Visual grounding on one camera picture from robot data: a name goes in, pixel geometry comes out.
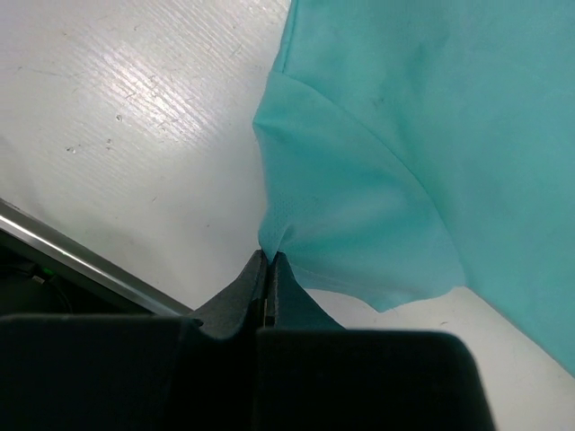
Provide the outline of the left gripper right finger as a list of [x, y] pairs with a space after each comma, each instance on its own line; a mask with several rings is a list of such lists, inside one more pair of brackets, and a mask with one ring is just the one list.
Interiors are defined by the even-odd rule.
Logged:
[[492, 430], [473, 355], [429, 330], [347, 330], [297, 283], [284, 254], [258, 332], [261, 430]]

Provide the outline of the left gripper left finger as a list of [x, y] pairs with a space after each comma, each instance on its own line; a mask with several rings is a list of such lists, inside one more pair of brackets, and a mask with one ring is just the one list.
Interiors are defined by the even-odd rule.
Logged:
[[194, 313], [1, 320], [4, 430], [247, 430], [267, 260]]

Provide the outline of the teal t shirt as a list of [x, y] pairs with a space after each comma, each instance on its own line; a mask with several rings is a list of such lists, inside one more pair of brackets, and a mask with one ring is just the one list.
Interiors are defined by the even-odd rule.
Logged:
[[466, 286], [573, 369], [573, 2], [295, 1], [253, 129], [302, 286]]

